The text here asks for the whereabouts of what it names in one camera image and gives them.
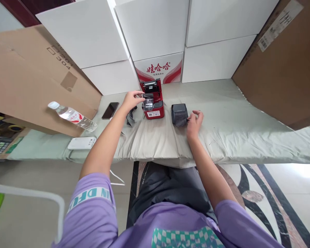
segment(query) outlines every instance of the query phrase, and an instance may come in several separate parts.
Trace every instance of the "water bottle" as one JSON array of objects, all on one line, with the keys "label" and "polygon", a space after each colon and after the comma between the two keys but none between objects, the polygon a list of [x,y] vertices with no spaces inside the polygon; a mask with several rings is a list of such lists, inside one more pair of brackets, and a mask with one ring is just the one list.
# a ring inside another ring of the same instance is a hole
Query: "water bottle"
[{"label": "water bottle", "polygon": [[96,123],[86,118],[73,108],[65,107],[57,102],[51,102],[48,104],[48,107],[54,109],[61,118],[68,120],[77,126],[86,129],[87,131],[93,132],[97,128]]}]

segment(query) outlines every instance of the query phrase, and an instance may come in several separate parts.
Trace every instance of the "cable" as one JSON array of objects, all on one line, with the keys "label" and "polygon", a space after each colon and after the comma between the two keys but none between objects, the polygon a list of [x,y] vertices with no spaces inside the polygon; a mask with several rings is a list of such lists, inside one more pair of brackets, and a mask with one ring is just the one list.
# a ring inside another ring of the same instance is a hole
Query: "cable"
[{"label": "cable", "polygon": [[113,174],[113,176],[117,177],[121,182],[123,182],[122,184],[117,184],[117,183],[110,183],[110,184],[125,186],[125,182],[122,179],[120,179],[117,175],[115,175],[111,170],[110,170],[110,173]]}]

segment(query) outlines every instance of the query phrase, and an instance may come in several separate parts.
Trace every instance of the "wall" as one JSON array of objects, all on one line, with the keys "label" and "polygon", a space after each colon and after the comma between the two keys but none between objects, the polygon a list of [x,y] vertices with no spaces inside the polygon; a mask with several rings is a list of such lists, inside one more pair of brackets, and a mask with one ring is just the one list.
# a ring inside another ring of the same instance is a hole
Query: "wall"
[{"label": "wall", "polygon": [[0,32],[23,27],[24,26],[0,3]]}]

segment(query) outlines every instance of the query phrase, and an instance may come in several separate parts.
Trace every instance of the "person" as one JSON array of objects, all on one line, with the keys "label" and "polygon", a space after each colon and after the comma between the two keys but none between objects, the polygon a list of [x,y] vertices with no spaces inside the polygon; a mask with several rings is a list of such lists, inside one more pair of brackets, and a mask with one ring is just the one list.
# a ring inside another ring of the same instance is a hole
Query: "person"
[{"label": "person", "polygon": [[130,228],[118,236],[109,173],[126,115],[144,101],[128,92],[81,169],[63,225],[52,247],[283,247],[238,204],[198,138],[203,113],[188,118],[187,140],[196,167],[147,163]]}]

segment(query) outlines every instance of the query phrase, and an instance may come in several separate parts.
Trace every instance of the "black phone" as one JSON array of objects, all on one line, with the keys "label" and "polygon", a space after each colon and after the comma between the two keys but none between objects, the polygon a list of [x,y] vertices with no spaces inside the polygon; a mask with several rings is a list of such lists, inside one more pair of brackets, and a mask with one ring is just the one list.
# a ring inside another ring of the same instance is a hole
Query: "black phone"
[{"label": "black phone", "polygon": [[108,120],[111,117],[113,117],[119,103],[110,103],[106,111],[104,112],[102,119],[103,120]]}]

